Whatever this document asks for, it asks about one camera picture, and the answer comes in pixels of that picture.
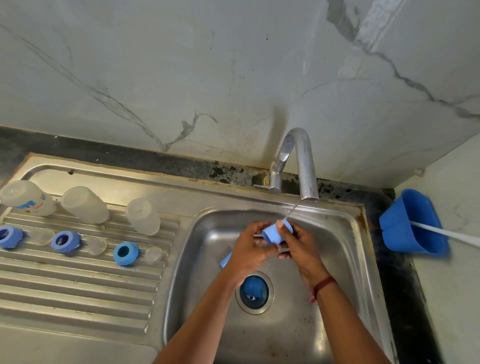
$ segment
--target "faucet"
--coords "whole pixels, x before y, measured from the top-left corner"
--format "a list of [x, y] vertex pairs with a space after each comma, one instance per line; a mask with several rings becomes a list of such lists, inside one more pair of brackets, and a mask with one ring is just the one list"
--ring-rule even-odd
[[275, 161], [268, 173], [268, 186], [254, 185], [268, 189], [273, 194], [282, 192], [282, 171], [293, 147], [297, 147], [297, 165], [300, 180], [300, 196], [302, 200], [318, 201], [317, 178], [313, 165], [312, 145], [308, 134], [302, 128], [293, 128], [283, 139]]

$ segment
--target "sink drain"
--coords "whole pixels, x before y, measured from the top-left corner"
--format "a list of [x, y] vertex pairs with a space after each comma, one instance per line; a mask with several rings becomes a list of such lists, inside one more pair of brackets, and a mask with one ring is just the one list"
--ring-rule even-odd
[[[260, 288], [260, 294], [258, 297], [253, 297], [245, 292], [245, 284], [248, 279], [257, 279], [256, 284]], [[255, 271], [250, 274], [244, 283], [235, 290], [235, 297], [240, 307], [248, 314], [258, 315], [265, 312], [273, 302], [273, 286], [268, 277], [260, 272]]]

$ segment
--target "transparent plastic cup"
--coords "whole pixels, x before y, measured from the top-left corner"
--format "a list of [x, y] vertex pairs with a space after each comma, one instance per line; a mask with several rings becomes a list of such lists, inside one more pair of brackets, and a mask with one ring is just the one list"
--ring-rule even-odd
[[34, 216], [50, 215], [57, 207], [52, 196], [26, 180], [10, 182], [3, 187], [0, 190], [0, 202]]
[[128, 221], [141, 234], [155, 235], [160, 229], [160, 216], [147, 198], [131, 201], [126, 209]]
[[60, 204], [88, 224], [101, 224], [108, 219], [105, 202], [84, 186], [69, 189], [63, 194]]

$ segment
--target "wall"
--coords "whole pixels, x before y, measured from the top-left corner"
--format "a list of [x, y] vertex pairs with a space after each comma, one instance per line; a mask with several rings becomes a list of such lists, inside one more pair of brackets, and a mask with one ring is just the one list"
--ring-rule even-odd
[[[433, 202], [443, 228], [480, 236], [480, 135], [396, 188], [414, 188]], [[449, 240], [450, 256], [415, 256], [423, 292], [447, 363], [478, 363], [480, 248]]]
[[[4, 0], [0, 123], [393, 187], [480, 131], [476, 0]], [[296, 172], [292, 160], [287, 171]]]

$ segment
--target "blue ring cap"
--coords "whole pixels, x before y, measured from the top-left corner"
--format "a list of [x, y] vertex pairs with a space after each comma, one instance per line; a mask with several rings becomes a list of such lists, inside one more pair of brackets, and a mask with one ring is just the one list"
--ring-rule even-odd
[[113, 260], [119, 266], [127, 266], [138, 257], [138, 245], [132, 242], [123, 242], [117, 245], [113, 251]]
[[70, 230], [60, 231], [52, 238], [50, 245], [59, 253], [69, 253], [80, 245], [80, 235]]
[[0, 227], [0, 247], [11, 249], [17, 246], [18, 242], [24, 237], [24, 232], [20, 228], [10, 225]]

